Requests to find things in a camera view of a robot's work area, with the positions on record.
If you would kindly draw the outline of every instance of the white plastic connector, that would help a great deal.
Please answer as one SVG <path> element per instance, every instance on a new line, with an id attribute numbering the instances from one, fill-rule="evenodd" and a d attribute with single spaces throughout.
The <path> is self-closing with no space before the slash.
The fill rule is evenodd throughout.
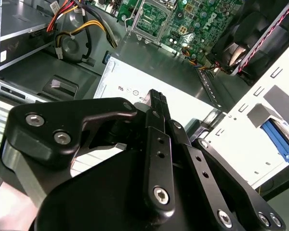
<path id="1" fill-rule="evenodd" d="M 72 35 L 72 34 L 71 34 L 71 32 L 69 33 L 69 35 L 70 35 L 70 37 L 71 37 L 71 39 L 72 39 L 72 40 L 74 40 L 74 39 L 75 39 L 75 36 L 74 36 L 74 35 Z"/>
<path id="2" fill-rule="evenodd" d="M 62 53 L 62 48 L 61 47 L 56 47 L 56 54 L 58 56 L 58 59 L 63 59 L 63 53 Z"/>

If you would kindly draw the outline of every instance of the capacitor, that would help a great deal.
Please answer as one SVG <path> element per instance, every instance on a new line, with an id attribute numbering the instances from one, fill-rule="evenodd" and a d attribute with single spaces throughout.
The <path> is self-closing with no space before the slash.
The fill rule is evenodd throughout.
<path id="1" fill-rule="evenodd" d="M 208 2 L 209 6 L 214 5 L 214 3 L 215 3 L 215 0 L 209 0 L 209 2 Z"/>
<path id="2" fill-rule="evenodd" d="M 200 23 L 195 23 L 195 24 L 194 24 L 194 27 L 195 27 L 195 28 L 200 28 Z"/>
<path id="3" fill-rule="evenodd" d="M 229 3 L 223 3 L 223 7 L 229 7 L 230 6 L 230 4 Z"/>
<path id="4" fill-rule="evenodd" d="M 220 13 L 226 13 L 227 12 L 227 8 L 220 8 Z"/>
<path id="5" fill-rule="evenodd" d="M 206 13 L 206 12 L 202 12 L 201 14 L 200 14 L 200 17 L 202 17 L 202 18 L 206 18 L 208 16 L 208 14 Z"/>

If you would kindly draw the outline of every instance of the green circuit board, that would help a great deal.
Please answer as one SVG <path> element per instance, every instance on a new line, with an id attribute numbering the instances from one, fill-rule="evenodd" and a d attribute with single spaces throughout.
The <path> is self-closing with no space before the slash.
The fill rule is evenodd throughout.
<path id="1" fill-rule="evenodd" d="M 180 52 L 188 47 L 201 64 L 230 24 L 242 0 L 179 0 L 161 43 Z"/>
<path id="2" fill-rule="evenodd" d="M 167 14 L 160 8 L 147 3 L 143 5 L 142 11 L 136 27 L 157 37 L 163 22 L 167 19 Z"/>
<path id="3" fill-rule="evenodd" d="M 141 0 L 136 6 L 137 0 L 123 0 L 118 10 L 118 20 L 131 17 L 136 8 L 133 18 L 140 3 Z M 181 52 L 182 47 L 188 47 L 191 55 L 204 64 L 205 54 L 210 52 L 243 3 L 244 0 L 178 0 L 160 43 L 178 52 Z M 144 4 L 137 28 L 154 36 L 166 17 L 161 9 Z M 127 21 L 127 25 L 132 24 L 133 20 Z"/>

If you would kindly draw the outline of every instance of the cable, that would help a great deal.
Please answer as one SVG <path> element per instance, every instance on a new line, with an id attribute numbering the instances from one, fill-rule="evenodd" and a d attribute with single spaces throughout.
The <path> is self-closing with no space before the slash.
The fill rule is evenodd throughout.
<path id="1" fill-rule="evenodd" d="M 247 64 L 250 62 L 251 58 L 255 55 L 255 53 L 258 51 L 258 49 L 263 45 L 264 41 L 272 34 L 272 32 L 276 29 L 279 24 L 285 19 L 285 17 L 289 14 L 289 9 L 284 13 L 284 15 L 281 16 L 281 18 L 276 22 L 276 24 L 271 28 L 271 30 L 265 35 L 265 37 L 261 40 L 261 42 L 257 45 L 257 47 L 254 49 L 254 51 L 250 54 L 248 59 L 245 61 L 245 63 L 239 68 L 239 72 L 243 70 L 244 67 L 247 66 Z"/>
<path id="2" fill-rule="evenodd" d="M 87 23 L 87 21 L 88 21 L 87 15 L 83 16 L 82 20 L 83 20 L 84 24 Z M 91 52 L 92 52 L 92 41 L 91 41 L 91 35 L 90 35 L 88 27 L 86 28 L 86 35 L 87 35 L 87 39 L 88 39 L 88 43 L 87 43 L 88 51 L 87 51 L 87 54 L 82 56 L 83 59 L 88 59 L 90 57 Z"/>
<path id="3" fill-rule="evenodd" d="M 188 61 L 191 65 L 193 65 L 195 67 L 195 69 L 197 70 L 213 70 L 216 67 L 216 63 L 212 64 L 210 67 L 205 67 L 205 66 L 199 66 L 197 65 L 197 59 L 196 58 L 192 58 L 191 54 L 188 50 L 187 47 L 182 47 L 181 52 L 183 55 L 185 55 L 188 58 Z"/>
<path id="4" fill-rule="evenodd" d="M 95 9 L 93 9 L 92 7 L 89 7 L 81 2 L 78 1 L 74 1 L 80 8 L 83 8 L 85 11 L 87 11 L 89 14 L 91 14 L 92 16 L 94 16 L 104 27 L 105 32 L 106 32 L 106 39 L 107 41 L 110 43 L 110 45 L 113 48 L 117 47 L 117 42 L 113 36 L 113 32 L 111 30 L 111 28 L 109 27 L 109 25 L 102 19 L 102 17 L 99 15 L 99 13 L 97 11 L 95 11 Z"/>
<path id="5" fill-rule="evenodd" d="M 50 32 L 53 30 L 53 26 L 54 23 L 57 21 L 58 17 L 64 13 L 64 11 L 69 10 L 71 7 L 73 7 L 75 5 L 75 2 L 72 2 L 71 0 L 65 0 L 65 2 L 63 3 L 62 7 L 58 10 L 58 12 L 54 15 L 54 17 L 52 18 L 51 22 L 49 23 L 48 27 L 47 27 L 47 32 Z"/>
<path id="6" fill-rule="evenodd" d="M 88 26 L 92 26 L 92 25 L 99 26 L 103 31 L 105 31 L 104 27 L 98 21 L 91 20 L 91 21 L 86 22 L 85 24 L 83 24 L 82 26 L 80 26 L 74 31 L 71 31 L 71 32 L 61 31 L 59 34 L 57 34 L 55 37 L 56 47 L 61 47 L 60 44 L 61 44 L 61 38 L 63 35 L 75 36 L 79 34 L 81 31 L 85 30 Z"/>
<path id="7" fill-rule="evenodd" d="M 65 12 L 64 12 L 64 13 L 62 13 L 62 14 L 66 14 L 66 13 L 69 13 L 69 12 L 71 12 L 71 11 L 75 10 L 77 7 L 78 7 L 78 6 L 74 6 L 72 9 L 70 9 L 70 10 L 68 10 L 68 11 L 65 11 Z"/>

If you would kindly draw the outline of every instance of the motherboard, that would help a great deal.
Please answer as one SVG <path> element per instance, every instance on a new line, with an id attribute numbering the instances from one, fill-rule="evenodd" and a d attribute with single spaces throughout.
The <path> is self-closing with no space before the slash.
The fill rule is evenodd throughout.
<path id="1" fill-rule="evenodd" d="M 176 51 L 187 47 L 204 64 L 205 55 L 242 4 L 241 0 L 179 0 L 160 42 Z"/>
<path id="2" fill-rule="evenodd" d="M 218 38 L 245 0 L 95 0 L 119 21 L 131 26 L 139 39 L 205 63 Z"/>

